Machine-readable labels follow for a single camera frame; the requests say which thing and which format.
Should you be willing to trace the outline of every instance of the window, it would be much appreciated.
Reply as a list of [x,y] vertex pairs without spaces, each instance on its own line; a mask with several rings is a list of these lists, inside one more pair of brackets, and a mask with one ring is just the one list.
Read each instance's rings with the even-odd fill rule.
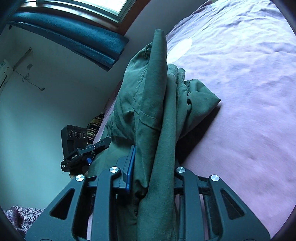
[[26,0],[20,11],[67,16],[124,35],[150,0]]

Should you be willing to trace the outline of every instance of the black bracket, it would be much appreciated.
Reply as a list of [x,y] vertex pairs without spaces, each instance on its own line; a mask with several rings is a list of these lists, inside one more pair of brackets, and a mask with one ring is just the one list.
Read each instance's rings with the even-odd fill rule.
[[180,195],[179,241],[205,240],[200,194],[210,241],[270,241],[265,226],[219,176],[204,178],[178,167],[174,193]]
[[75,149],[61,162],[62,171],[71,172],[81,168],[84,165],[90,165],[95,155],[107,149],[110,143],[111,138],[106,137],[93,145],[88,145],[85,148]]
[[[34,222],[25,239],[87,241],[88,204],[95,194],[91,241],[117,241],[116,195],[131,190],[135,148],[100,176],[77,175]],[[217,175],[204,178],[178,167],[174,194],[180,195],[179,241],[205,240],[200,194],[210,241],[270,241],[264,225]]]

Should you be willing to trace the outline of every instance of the green jacket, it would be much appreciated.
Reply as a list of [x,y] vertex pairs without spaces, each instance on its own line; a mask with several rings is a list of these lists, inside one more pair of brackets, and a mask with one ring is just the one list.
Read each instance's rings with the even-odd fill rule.
[[184,82],[185,71],[167,65],[164,32],[137,53],[124,74],[114,110],[88,176],[115,166],[136,145],[132,192],[117,197],[119,241],[178,240],[173,193],[178,139],[200,123],[220,102],[199,80]]

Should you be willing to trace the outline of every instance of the silver screw head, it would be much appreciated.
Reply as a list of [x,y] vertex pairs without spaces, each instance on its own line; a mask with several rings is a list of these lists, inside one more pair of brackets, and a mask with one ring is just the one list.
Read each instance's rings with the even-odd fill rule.
[[77,176],[75,177],[75,180],[78,181],[78,182],[81,182],[81,181],[84,180],[84,176],[81,175],[81,174],[79,174],[79,175],[77,175]]
[[212,175],[212,176],[211,176],[211,179],[212,179],[212,181],[217,182],[217,181],[220,180],[220,177],[217,176],[217,175]]
[[110,172],[112,172],[112,173],[117,173],[118,171],[119,171],[118,167],[111,167],[110,168]]
[[185,168],[184,167],[177,167],[177,172],[183,173],[183,172],[185,172]]

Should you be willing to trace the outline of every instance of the bed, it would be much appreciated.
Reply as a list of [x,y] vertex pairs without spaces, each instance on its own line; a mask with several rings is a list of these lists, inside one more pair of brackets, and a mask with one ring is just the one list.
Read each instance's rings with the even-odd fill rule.
[[179,22],[167,43],[167,62],[222,100],[179,140],[177,157],[196,175],[219,175],[273,237],[296,203],[295,34],[269,0],[218,0]]

